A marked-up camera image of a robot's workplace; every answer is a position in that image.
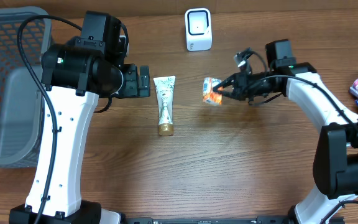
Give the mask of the white cosmetic tube gold cap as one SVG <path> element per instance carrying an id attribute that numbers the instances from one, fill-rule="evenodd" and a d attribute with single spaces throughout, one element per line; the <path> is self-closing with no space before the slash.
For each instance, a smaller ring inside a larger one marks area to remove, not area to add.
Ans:
<path id="1" fill-rule="evenodd" d="M 154 78 L 158 103 L 158 133 L 160 136 L 172 136 L 173 126 L 173 93 L 176 76 Z"/>

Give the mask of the small orange tissue pack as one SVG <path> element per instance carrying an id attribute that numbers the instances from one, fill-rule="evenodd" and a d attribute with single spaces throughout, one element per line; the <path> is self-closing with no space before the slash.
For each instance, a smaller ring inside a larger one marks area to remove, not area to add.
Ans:
<path id="1" fill-rule="evenodd" d="M 203 82 L 203 102 L 210 105 L 221 105 L 222 94 L 213 91 L 213 88 L 220 84 L 221 80 L 212 77 L 206 77 Z"/>

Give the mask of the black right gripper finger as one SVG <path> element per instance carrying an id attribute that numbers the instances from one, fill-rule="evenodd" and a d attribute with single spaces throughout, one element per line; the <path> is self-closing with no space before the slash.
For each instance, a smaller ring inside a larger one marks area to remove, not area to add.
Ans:
<path id="1" fill-rule="evenodd" d="M 221 81 L 219 84 L 213 87 L 214 92 L 225 92 L 226 88 L 229 87 L 229 91 L 233 91 L 235 89 L 236 80 L 233 77 L 226 78 Z"/>
<path id="2" fill-rule="evenodd" d="M 241 93 L 237 93 L 236 91 L 222 91 L 218 90 L 218 93 L 227 98 L 231 98 L 234 100 L 241 100 Z"/>

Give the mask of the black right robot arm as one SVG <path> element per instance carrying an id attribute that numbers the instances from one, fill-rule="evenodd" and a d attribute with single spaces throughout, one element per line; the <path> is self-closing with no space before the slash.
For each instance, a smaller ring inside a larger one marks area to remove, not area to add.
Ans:
<path id="1" fill-rule="evenodd" d="M 257 217 L 257 223 L 344 223 L 335 214 L 347 204 L 358 205 L 358 114 L 344 106 L 324 85 L 308 62 L 298 63 L 288 39 L 265 46 L 264 71 L 254 73 L 248 48 L 235 54 L 239 72 L 213 87 L 233 100 L 254 105 L 286 96 L 296 103 L 319 132 L 313 161 L 314 187 L 285 216 Z"/>

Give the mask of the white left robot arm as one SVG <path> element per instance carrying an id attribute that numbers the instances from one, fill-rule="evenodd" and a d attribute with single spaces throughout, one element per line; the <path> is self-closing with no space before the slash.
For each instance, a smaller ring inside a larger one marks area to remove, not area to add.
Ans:
<path id="1" fill-rule="evenodd" d="M 111 223 L 125 216 L 81 197 L 81 167 L 92 116 L 101 98 L 150 96 L 148 66 L 126 64 L 123 22 L 88 11 L 80 35 L 42 55 L 34 81 L 45 101 L 39 159 L 31 190 L 13 208 L 10 223 Z"/>

